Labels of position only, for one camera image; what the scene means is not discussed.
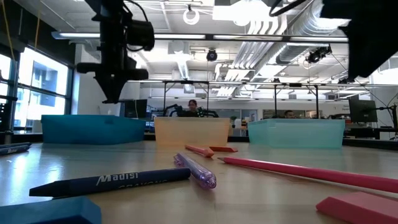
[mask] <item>purple pen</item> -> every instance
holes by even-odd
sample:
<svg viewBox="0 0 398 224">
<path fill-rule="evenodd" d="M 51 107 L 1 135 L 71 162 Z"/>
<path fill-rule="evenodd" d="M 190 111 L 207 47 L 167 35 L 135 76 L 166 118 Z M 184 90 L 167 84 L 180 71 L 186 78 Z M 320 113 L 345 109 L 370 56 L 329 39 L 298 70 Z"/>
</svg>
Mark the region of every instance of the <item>purple pen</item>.
<svg viewBox="0 0 398 224">
<path fill-rule="evenodd" d="M 210 170 L 206 169 L 206 167 L 200 165 L 184 153 L 178 153 L 174 156 L 174 164 L 177 167 L 189 168 L 192 176 L 204 189 L 213 189 L 216 187 L 216 176 Z"/>
</svg>

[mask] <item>blue bin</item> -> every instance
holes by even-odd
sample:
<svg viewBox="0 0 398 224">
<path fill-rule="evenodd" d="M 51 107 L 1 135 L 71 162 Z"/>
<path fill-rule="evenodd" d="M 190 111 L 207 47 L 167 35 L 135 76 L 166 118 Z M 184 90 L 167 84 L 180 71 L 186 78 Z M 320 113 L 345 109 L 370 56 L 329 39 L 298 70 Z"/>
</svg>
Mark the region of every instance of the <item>blue bin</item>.
<svg viewBox="0 0 398 224">
<path fill-rule="evenodd" d="M 44 143 L 122 144 L 144 140 L 145 121 L 110 115 L 43 115 Z"/>
<path fill-rule="evenodd" d="M 341 148 L 345 121 L 265 119 L 248 123 L 250 143 L 275 148 Z"/>
</svg>

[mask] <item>wooden table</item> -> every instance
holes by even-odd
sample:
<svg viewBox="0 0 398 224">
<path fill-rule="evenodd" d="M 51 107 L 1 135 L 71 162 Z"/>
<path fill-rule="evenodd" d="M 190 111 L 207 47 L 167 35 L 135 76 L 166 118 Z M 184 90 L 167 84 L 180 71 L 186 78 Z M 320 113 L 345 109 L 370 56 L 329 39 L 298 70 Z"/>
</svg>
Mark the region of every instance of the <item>wooden table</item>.
<svg viewBox="0 0 398 224">
<path fill-rule="evenodd" d="M 377 149 L 266 149 L 230 144 L 237 153 L 217 152 L 213 160 L 183 148 L 156 149 L 154 141 L 118 146 L 41 145 L 0 157 L 0 205 L 38 202 L 29 189 L 56 180 L 173 167 L 183 151 L 212 170 L 217 187 L 206 191 L 193 180 L 89 195 L 102 209 L 103 223 L 343 223 L 315 210 L 329 195 L 357 190 L 396 194 L 236 167 L 217 160 L 233 155 L 398 179 L 398 154 Z"/>
</svg>

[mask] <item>man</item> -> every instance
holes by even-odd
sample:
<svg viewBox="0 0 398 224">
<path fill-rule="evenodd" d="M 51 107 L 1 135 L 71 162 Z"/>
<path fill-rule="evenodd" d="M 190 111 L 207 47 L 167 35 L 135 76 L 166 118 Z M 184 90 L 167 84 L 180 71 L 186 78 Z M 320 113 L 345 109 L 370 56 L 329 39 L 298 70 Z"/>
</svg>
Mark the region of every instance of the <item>man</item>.
<svg viewBox="0 0 398 224">
<path fill-rule="evenodd" d="M 287 118 L 287 119 L 294 119 L 294 118 L 295 118 L 294 112 L 291 111 L 291 110 L 285 111 L 285 118 Z"/>
</svg>

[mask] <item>plastic bin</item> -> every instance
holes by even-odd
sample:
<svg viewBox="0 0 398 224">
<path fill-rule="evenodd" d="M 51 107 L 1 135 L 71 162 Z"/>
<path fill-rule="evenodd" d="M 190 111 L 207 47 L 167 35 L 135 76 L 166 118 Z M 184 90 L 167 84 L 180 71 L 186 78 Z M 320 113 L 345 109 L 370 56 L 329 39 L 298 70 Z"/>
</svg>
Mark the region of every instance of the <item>plastic bin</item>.
<svg viewBox="0 0 398 224">
<path fill-rule="evenodd" d="M 229 118 L 155 118 L 158 146 L 225 146 Z"/>
<path fill-rule="evenodd" d="M 250 143 L 276 148 L 341 148 L 344 120 L 265 119 L 248 124 Z"/>
<path fill-rule="evenodd" d="M 121 144 L 144 140 L 145 121 L 110 115 L 43 115 L 44 143 Z"/>
</svg>

